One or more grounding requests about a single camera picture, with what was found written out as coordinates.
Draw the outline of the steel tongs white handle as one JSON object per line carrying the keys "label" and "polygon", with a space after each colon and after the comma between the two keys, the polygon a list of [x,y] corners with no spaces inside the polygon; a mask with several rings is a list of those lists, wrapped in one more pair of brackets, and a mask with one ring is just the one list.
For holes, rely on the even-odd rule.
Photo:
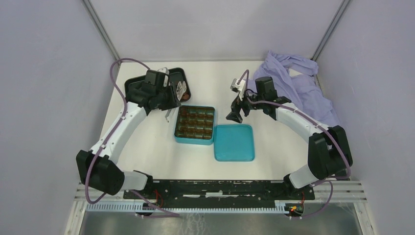
{"label": "steel tongs white handle", "polygon": [[[176,94],[176,98],[178,99],[179,103],[182,99],[182,96],[184,95],[184,93],[187,90],[187,85],[184,81],[180,81],[178,82],[177,86],[176,86],[176,90],[175,90],[175,94]],[[170,122],[171,118],[170,116],[174,113],[176,107],[169,109],[165,115],[165,119],[167,122]]]}

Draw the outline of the teal chocolate box with dividers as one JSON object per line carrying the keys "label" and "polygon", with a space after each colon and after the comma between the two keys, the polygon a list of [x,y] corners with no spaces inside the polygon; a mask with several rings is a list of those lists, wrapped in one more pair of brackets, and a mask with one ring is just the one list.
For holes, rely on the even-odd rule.
{"label": "teal chocolate box with dividers", "polygon": [[178,109],[174,138],[177,143],[211,145],[214,127],[215,108],[183,105]]}

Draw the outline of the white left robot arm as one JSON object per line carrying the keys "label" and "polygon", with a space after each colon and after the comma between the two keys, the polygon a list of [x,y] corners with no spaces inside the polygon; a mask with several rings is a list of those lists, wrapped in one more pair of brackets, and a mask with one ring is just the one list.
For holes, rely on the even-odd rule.
{"label": "white left robot arm", "polygon": [[180,68],[148,70],[146,75],[128,79],[121,97],[124,107],[110,129],[88,151],[81,150],[76,164],[82,184],[108,195],[135,189],[141,199],[149,199],[154,187],[152,176],[139,171],[124,171],[116,164],[125,144],[141,122],[154,109],[180,107],[190,94],[184,70]]}

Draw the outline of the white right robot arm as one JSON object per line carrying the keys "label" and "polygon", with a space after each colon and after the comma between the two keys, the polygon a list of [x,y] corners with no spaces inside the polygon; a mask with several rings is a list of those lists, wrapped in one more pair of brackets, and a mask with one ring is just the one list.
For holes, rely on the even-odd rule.
{"label": "white right robot arm", "polygon": [[344,128],[328,126],[303,113],[292,101],[278,96],[271,77],[255,81],[256,90],[247,87],[247,79],[234,79],[231,90],[237,94],[226,119],[242,123],[251,110],[261,110],[299,135],[307,144],[307,163],[283,178],[283,195],[295,200],[302,188],[318,185],[327,178],[347,179],[353,164]]}

